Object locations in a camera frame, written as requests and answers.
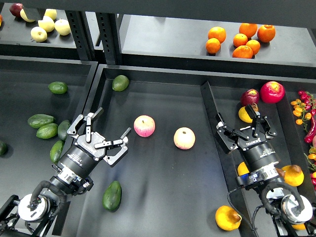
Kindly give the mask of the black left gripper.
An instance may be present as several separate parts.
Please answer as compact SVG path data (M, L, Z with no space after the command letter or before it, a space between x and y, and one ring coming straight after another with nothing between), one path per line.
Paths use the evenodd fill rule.
M78 135L79 128L85 123L86 130L92 132L93 122L97 120L104 109L100 107L96 112L78 115L67 130L68 135ZM76 142L60 159L62 165L58 173L60 179L85 179L96 165L104 160L113 167L128 152L129 127L123 135L114 141L107 141L97 132L92 132L91 141L87 142L85 135L77 138Z

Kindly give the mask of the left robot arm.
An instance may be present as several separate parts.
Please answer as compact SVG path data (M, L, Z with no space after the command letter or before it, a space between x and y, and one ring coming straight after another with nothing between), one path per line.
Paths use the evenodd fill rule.
M78 115L67 130L74 143L62 155L57 174L41 181L31 194L19 198L12 195L0 209L2 237L44 237L56 217L69 208L70 199L93 187L90 173L104 160L114 166L128 152L128 128L117 140L107 140L93 130L93 123L103 113Z

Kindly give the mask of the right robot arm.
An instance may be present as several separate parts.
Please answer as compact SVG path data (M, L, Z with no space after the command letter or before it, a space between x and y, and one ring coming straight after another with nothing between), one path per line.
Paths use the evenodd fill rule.
M237 177L238 187L256 191L279 237L296 237L294 226L300 224L306 228L307 235L313 237L310 220L316 207L286 183L276 168L280 159L269 140L276 137L277 131L270 119L251 105L247 105L245 111L252 123L243 128L228 126L220 113L215 116L216 135L223 149L227 153L239 150L248 169L246 174Z

